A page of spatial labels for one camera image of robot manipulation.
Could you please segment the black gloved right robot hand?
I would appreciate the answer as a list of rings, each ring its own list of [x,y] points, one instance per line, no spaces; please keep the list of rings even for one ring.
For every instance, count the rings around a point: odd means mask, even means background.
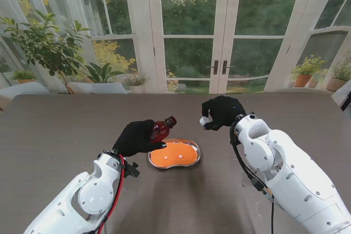
[[[202,103],[200,123],[205,130],[217,131],[223,126],[230,127],[237,116],[245,114],[238,99],[220,95]]]

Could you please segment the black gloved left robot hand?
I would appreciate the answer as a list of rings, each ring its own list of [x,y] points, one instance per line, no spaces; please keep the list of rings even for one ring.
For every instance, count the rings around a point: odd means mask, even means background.
[[[138,153],[166,148],[164,142],[152,142],[150,139],[154,123],[153,120],[147,119],[128,124],[115,142],[113,151],[123,157],[132,157]]]

